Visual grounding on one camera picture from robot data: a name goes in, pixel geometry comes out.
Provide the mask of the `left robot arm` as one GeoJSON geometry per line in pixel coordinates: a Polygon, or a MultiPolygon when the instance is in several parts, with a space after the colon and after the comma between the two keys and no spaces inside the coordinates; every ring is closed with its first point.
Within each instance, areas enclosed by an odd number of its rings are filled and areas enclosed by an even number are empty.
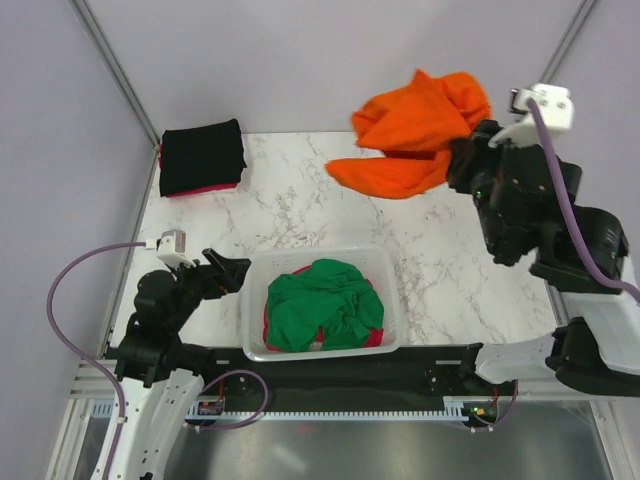
{"type": "Polygon", "coordinates": [[[212,350],[183,343],[179,332],[203,301],[238,292],[251,262],[212,249],[202,254],[204,263],[175,247],[160,247],[157,256],[165,269],[138,281],[134,312],[111,352],[120,390],[96,479],[163,478],[189,407],[199,393],[218,385],[212,350]]]}

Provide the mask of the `white plastic basket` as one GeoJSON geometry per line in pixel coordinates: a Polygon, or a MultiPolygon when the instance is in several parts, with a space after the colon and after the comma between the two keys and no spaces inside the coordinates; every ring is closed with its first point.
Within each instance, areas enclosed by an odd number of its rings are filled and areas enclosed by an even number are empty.
{"type": "Polygon", "coordinates": [[[400,305],[395,267],[389,251],[379,245],[308,247],[272,250],[252,256],[240,292],[240,325],[244,354],[254,362],[321,360],[387,354],[405,343],[406,319],[400,305]],[[280,275],[299,273],[318,259],[334,259],[356,267],[368,280],[384,306],[382,336],[378,346],[323,350],[314,343],[308,352],[286,353],[266,343],[268,286],[280,275]]]}

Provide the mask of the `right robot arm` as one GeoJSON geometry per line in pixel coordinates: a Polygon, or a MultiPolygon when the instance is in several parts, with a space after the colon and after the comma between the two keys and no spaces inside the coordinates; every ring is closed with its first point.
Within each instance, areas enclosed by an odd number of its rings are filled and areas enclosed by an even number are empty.
{"type": "Polygon", "coordinates": [[[534,253],[530,273],[557,291],[572,316],[534,340],[468,345],[460,386],[477,394],[491,384],[555,377],[581,393],[637,397],[639,306],[620,286],[633,280],[620,221],[575,205],[579,166],[559,161],[552,174],[539,144],[490,147],[500,130],[483,120],[450,142],[447,184],[471,196],[494,262],[513,266],[534,253]]]}

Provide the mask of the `orange t-shirt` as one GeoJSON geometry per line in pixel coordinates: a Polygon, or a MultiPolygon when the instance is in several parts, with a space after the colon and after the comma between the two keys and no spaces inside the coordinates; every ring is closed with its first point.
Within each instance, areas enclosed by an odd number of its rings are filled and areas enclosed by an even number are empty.
{"type": "Polygon", "coordinates": [[[482,85],[467,72],[432,77],[417,69],[410,82],[369,99],[351,115],[356,145],[379,157],[326,164],[341,186],[383,199],[407,199],[445,182],[450,143],[492,118],[482,85]]]}

